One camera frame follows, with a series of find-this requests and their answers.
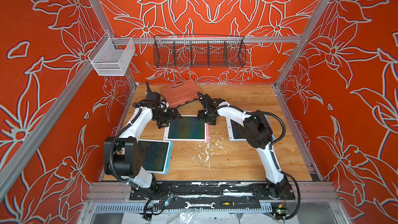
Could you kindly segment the pink framed writing tablet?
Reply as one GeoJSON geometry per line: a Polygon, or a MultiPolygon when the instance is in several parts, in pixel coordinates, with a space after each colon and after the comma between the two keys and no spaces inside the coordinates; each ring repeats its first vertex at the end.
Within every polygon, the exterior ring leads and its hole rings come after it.
{"type": "Polygon", "coordinates": [[[164,131],[167,141],[198,141],[207,142],[209,139],[208,124],[197,116],[182,116],[173,120],[164,131]]]}

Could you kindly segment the blue framed tablet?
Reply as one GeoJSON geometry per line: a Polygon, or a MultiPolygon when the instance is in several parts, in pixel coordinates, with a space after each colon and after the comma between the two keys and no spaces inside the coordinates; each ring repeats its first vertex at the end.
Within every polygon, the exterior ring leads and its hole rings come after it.
{"type": "Polygon", "coordinates": [[[247,141],[249,144],[260,147],[274,140],[274,134],[267,117],[251,115],[242,124],[226,118],[230,141],[247,141]]]}
{"type": "Polygon", "coordinates": [[[167,175],[173,141],[139,140],[143,168],[150,173],[167,175]]]}

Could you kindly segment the blue framed front tablet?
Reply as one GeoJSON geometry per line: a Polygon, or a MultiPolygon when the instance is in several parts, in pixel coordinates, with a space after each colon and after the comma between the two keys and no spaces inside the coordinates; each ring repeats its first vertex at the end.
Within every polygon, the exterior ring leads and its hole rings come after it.
{"type": "Polygon", "coordinates": [[[143,168],[150,173],[167,175],[173,141],[139,140],[143,168]]]}

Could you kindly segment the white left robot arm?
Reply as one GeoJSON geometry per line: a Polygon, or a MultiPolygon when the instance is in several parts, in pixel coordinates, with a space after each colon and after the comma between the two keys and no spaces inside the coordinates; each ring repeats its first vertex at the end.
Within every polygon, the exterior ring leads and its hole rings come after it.
{"type": "Polygon", "coordinates": [[[151,194],[156,189],[155,176],[144,169],[139,148],[139,138],[146,125],[155,121],[159,129],[168,127],[173,120],[181,118],[175,108],[158,92],[149,91],[146,97],[133,104],[135,112],[127,124],[104,142],[104,173],[117,181],[147,189],[151,194]]]}

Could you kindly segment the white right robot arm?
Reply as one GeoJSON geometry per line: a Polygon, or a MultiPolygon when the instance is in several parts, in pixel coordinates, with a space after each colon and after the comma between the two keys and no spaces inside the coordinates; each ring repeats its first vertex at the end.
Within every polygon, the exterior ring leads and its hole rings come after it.
{"type": "Polygon", "coordinates": [[[229,104],[224,99],[213,99],[208,94],[197,93],[203,109],[198,112],[198,118],[210,125],[216,125],[219,116],[228,118],[240,124],[245,132],[246,141],[256,149],[266,173],[268,195],[279,199],[288,187],[288,175],[283,172],[273,146],[281,141],[286,134],[284,122],[275,114],[269,112],[248,112],[229,104]],[[275,118],[282,128],[278,138],[274,138],[268,116],[275,118]]]}

